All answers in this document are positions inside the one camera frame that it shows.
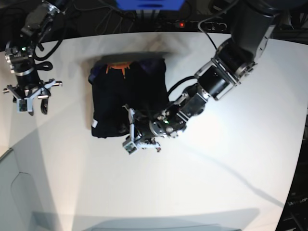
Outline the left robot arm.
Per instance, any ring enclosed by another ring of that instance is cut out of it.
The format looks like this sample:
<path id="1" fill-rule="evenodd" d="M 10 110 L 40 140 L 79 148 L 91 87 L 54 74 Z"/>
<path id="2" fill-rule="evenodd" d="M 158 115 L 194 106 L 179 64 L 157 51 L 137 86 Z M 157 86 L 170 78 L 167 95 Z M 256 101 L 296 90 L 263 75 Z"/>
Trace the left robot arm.
<path id="1" fill-rule="evenodd" d="M 157 137 L 176 138 L 184 132 L 189 119 L 200 115 L 209 99 L 221 99 L 250 74 L 277 24 L 277 17 L 290 6 L 290 2 L 283 0 L 234 0 L 215 13 L 220 16 L 235 9 L 231 37 L 193 75 L 196 83 L 186 87 L 162 110 L 142 117 L 140 111 L 127 108 L 129 136 L 123 148 L 129 154 L 139 149 L 160 150 Z"/>

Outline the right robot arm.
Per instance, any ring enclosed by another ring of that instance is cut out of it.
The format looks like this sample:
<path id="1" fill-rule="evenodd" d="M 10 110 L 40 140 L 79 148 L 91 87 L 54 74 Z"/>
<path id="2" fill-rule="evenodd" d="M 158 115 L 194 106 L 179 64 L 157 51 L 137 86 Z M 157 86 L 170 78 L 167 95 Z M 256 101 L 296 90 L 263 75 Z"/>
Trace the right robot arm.
<path id="1" fill-rule="evenodd" d="M 43 0 L 33 11 L 31 11 L 22 27 L 20 37 L 7 42 L 4 56 L 10 66 L 10 72 L 14 74 L 16 86 L 7 85 L 3 93 L 11 93 L 13 103 L 17 111 L 34 114 L 33 100 L 41 100 L 41 112 L 48 113 L 48 102 L 51 96 L 50 89 L 62 85 L 61 81 L 40 79 L 39 71 L 50 71 L 53 65 L 48 58 L 58 49 L 64 37 L 61 37 L 56 45 L 43 57 L 36 55 L 36 49 L 44 51 L 42 41 L 51 31 L 54 19 L 64 15 L 69 2 L 67 0 Z"/>

